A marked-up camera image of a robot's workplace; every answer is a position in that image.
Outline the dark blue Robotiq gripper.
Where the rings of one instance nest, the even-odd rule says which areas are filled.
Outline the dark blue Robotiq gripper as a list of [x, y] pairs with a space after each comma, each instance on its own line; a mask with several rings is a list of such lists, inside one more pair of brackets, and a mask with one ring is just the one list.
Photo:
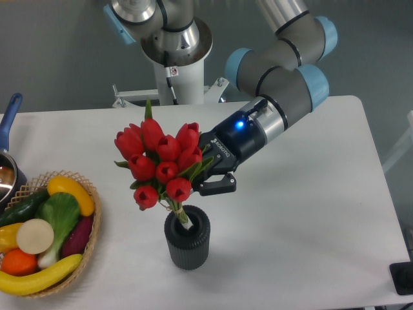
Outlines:
[[220, 180], [202, 181], [192, 186], [201, 196], [235, 192], [234, 171], [288, 128], [285, 113], [273, 98], [262, 95], [235, 111], [212, 130], [202, 133], [199, 147], [213, 162], [205, 178], [222, 175]]

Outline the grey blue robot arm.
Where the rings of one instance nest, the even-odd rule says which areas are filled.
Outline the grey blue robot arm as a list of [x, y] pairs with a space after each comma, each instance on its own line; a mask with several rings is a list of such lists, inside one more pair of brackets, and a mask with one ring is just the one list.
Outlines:
[[[262, 52], [235, 50], [225, 65], [225, 81], [252, 97], [211, 131], [200, 145], [213, 162], [193, 189], [203, 196], [233, 192], [237, 167], [319, 106], [329, 94], [315, 66], [335, 48], [337, 30], [312, 16], [302, 1], [259, 1], [276, 41]], [[193, 1], [109, 1], [103, 9], [116, 34], [140, 43], [152, 62], [162, 105], [195, 105], [220, 98], [204, 86], [204, 60], [212, 34], [194, 15]]]

